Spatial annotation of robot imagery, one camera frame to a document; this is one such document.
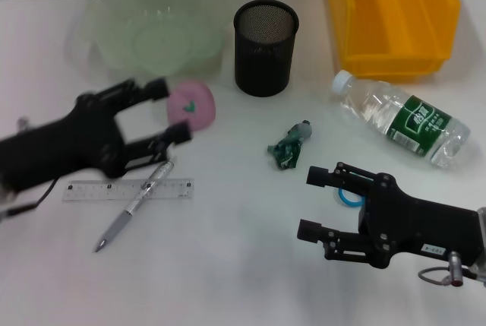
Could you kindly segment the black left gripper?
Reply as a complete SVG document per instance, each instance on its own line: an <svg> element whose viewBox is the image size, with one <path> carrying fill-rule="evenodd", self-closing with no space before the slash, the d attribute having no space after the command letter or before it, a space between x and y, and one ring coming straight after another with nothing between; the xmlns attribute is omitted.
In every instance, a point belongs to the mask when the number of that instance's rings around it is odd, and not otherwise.
<svg viewBox="0 0 486 326"><path fill-rule="evenodd" d="M101 168L103 157L118 153L124 141L115 115L145 101L169 97L164 78L139 87L134 80L117 90L83 94L63 118L1 141L1 184L18 193L86 168ZM125 146L125 171L169 159L167 150L192 139L187 122Z"/></svg>

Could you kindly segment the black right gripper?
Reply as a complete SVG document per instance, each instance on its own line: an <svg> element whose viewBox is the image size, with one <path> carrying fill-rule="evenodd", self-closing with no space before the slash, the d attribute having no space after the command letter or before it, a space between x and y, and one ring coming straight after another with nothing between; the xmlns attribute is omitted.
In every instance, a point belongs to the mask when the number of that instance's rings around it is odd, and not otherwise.
<svg viewBox="0 0 486 326"><path fill-rule="evenodd" d="M384 269L402 252L443 261L457 252L462 263L471 266L484 251L477 212L413 198L389 174L377 175L338 162L333 170L311 166L306 183L340 188L367 199L359 214L361 235L300 220L297 238L321 242L327 260Z"/></svg>

